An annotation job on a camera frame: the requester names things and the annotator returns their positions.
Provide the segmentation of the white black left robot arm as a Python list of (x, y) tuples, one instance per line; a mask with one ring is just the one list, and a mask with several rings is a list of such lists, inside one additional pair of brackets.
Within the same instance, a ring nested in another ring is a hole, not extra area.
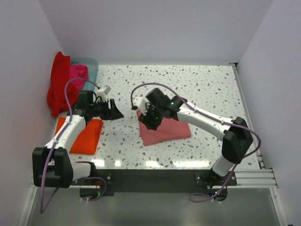
[(38, 187), (68, 188), (72, 182), (96, 175), (95, 164), (89, 161), (72, 163), (69, 151), (79, 134), (95, 117), (105, 121), (118, 120), (124, 115), (107, 95), (111, 88), (100, 87), (96, 92), (81, 90), (65, 121), (55, 136), (43, 147), (32, 152), (33, 182)]

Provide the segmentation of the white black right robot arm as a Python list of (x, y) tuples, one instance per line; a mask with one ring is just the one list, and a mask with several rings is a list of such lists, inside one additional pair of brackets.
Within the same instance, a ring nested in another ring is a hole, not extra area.
[(230, 170), (242, 162), (253, 143), (253, 137), (246, 121), (223, 118), (209, 112), (201, 112), (186, 99), (175, 95), (169, 98), (155, 88), (146, 96), (132, 100), (132, 108), (141, 114), (138, 120), (147, 129), (157, 130), (163, 119), (174, 119), (194, 125), (214, 135), (222, 142), (222, 153), (210, 171), (201, 176), (203, 183), (215, 186), (223, 183)]

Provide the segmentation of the salmon pink t shirt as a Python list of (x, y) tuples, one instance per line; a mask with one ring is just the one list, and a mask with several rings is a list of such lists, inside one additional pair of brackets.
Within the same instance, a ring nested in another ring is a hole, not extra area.
[(189, 125), (183, 121), (164, 118), (157, 130), (147, 129), (142, 122), (138, 122), (139, 135), (143, 140), (144, 146), (191, 137)]

